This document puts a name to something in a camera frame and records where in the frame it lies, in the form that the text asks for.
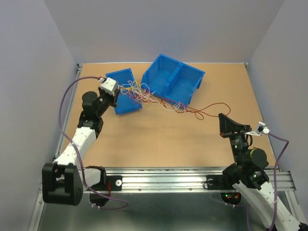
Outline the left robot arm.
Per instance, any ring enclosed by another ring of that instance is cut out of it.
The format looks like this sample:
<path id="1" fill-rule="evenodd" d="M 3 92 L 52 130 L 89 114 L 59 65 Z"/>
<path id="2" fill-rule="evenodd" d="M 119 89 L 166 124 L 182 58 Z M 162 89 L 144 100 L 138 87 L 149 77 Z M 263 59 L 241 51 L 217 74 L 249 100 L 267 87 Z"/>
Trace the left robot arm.
<path id="1" fill-rule="evenodd" d="M 60 156 L 42 168 L 43 201 L 50 204 L 78 205 L 83 192 L 90 187 L 111 188 L 104 167 L 83 166 L 82 158 L 97 140 L 103 127 L 103 113 L 116 107 L 119 89 L 99 87 L 99 94 L 88 91 L 82 95 L 82 112 L 70 143 Z"/>

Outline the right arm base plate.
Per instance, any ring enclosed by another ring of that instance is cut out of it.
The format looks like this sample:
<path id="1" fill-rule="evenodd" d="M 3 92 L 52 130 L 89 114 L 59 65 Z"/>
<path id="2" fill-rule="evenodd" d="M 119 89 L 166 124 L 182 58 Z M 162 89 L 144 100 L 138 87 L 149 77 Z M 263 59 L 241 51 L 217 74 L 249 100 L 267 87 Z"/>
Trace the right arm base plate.
<path id="1" fill-rule="evenodd" d="M 229 179 L 223 175 L 206 175 L 203 187 L 208 190 L 232 190 Z"/>

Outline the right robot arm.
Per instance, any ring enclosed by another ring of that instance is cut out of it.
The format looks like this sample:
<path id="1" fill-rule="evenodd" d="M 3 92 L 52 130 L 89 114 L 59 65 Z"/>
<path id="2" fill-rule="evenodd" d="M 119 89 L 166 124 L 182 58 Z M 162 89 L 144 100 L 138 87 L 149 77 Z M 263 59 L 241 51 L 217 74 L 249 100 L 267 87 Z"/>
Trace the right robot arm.
<path id="1" fill-rule="evenodd" d="M 252 148 L 248 136 L 270 135 L 270 129 L 259 122 L 257 129 L 240 124 L 223 113 L 218 115 L 220 136 L 228 138 L 234 163 L 221 176 L 222 184 L 237 190 L 259 215 L 268 231 L 306 231 L 307 224 L 297 220 L 278 197 L 277 182 L 271 182 L 265 172 L 267 155 Z"/>

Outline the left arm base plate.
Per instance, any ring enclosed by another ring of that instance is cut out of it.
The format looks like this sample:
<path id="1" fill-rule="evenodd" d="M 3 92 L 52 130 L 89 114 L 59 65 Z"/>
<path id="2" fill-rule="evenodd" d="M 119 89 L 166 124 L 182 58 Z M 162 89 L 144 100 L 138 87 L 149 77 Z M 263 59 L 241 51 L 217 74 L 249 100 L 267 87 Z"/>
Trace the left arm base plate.
<path id="1" fill-rule="evenodd" d="M 87 181 L 88 185 L 96 190 L 96 191 L 108 191 L 111 190 L 112 192 L 118 192 L 122 190 L 122 179 L 121 175 L 115 176 L 103 176 L 100 177 L 100 181 L 92 184 L 91 182 Z"/>

